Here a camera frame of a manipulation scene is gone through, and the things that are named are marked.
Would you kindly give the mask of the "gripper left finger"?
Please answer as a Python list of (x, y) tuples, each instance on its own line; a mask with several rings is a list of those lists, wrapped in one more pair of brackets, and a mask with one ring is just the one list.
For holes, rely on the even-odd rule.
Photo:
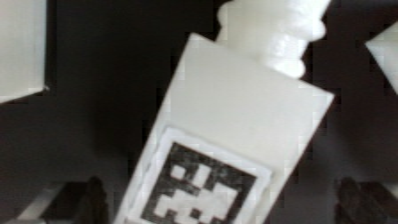
[(16, 218), (31, 224), (109, 224), (103, 182), (52, 182)]

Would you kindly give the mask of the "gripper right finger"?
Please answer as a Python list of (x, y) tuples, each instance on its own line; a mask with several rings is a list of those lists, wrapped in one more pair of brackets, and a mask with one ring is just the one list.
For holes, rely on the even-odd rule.
[(381, 182), (340, 181), (336, 224), (398, 224), (398, 197)]

